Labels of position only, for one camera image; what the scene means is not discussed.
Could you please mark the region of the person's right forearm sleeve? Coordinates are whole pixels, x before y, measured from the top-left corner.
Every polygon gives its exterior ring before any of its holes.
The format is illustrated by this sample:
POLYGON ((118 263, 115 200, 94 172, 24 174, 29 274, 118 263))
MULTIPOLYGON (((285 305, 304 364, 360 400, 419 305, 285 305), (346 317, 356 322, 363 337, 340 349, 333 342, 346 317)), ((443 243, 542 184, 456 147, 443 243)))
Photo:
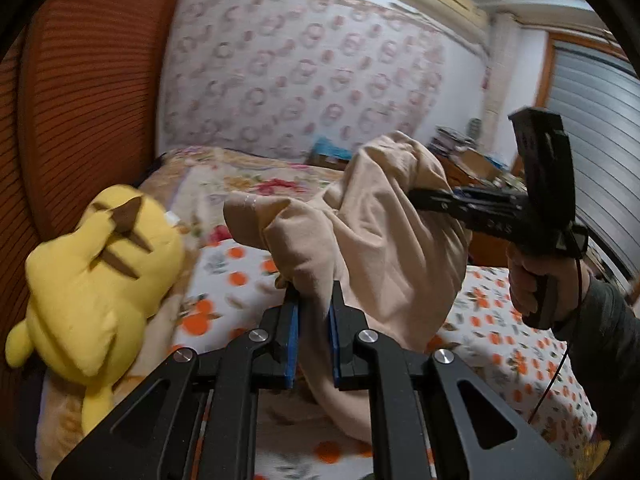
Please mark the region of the person's right forearm sleeve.
POLYGON ((605 439, 616 440, 639 414, 639 319, 620 292, 590 282, 582 306, 552 325, 570 343, 570 362, 605 439))

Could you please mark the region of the person's right hand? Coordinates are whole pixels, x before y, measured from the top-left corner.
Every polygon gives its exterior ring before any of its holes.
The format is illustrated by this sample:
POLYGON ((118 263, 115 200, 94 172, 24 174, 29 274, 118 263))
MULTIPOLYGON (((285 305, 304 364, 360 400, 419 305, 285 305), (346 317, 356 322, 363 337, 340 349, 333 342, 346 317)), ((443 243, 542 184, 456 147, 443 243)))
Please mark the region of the person's right hand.
POLYGON ((590 273, 579 259, 531 257, 514 244, 506 250, 511 301, 524 323, 548 330, 579 307, 590 273))

